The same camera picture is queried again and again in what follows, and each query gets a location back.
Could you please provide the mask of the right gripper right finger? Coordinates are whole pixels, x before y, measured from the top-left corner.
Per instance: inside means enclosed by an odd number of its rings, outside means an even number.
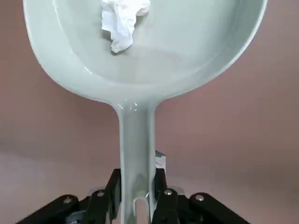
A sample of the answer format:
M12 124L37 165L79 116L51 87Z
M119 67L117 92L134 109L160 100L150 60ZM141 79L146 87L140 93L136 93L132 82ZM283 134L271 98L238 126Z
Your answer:
M188 198L169 188L162 168L156 169L154 181L157 206L153 224L249 224L207 193L198 192Z

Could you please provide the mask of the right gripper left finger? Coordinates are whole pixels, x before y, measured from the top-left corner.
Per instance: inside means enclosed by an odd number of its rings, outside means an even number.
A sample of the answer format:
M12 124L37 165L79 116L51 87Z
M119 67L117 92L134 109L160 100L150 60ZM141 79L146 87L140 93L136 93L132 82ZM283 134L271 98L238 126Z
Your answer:
M81 201L62 195L49 202L19 224L111 224L121 204L121 170L114 169L104 189L94 191Z

